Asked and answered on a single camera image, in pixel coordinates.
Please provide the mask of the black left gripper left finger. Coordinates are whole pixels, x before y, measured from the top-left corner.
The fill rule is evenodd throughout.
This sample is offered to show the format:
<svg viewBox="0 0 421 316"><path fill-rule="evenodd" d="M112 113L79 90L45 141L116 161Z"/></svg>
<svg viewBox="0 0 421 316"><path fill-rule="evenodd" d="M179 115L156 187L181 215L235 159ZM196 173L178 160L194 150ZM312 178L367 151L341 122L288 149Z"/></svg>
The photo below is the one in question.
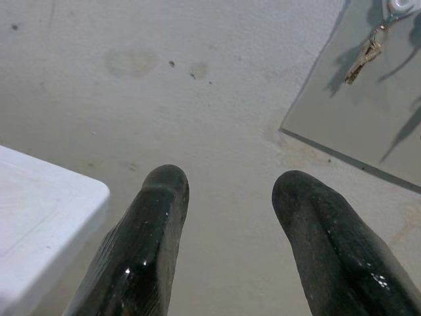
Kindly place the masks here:
<svg viewBox="0 0 421 316"><path fill-rule="evenodd" d="M167 315L188 203L181 168L153 169L104 237L64 314Z"/></svg>

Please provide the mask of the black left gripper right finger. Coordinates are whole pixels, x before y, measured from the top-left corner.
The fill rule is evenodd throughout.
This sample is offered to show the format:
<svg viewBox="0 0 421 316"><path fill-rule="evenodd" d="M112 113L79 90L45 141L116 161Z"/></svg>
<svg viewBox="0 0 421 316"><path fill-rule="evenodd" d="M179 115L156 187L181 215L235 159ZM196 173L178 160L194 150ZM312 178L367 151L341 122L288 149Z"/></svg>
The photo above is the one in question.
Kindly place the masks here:
<svg viewBox="0 0 421 316"><path fill-rule="evenodd" d="M272 205L313 315L420 314L420 291L340 193L287 171L274 184Z"/></svg>

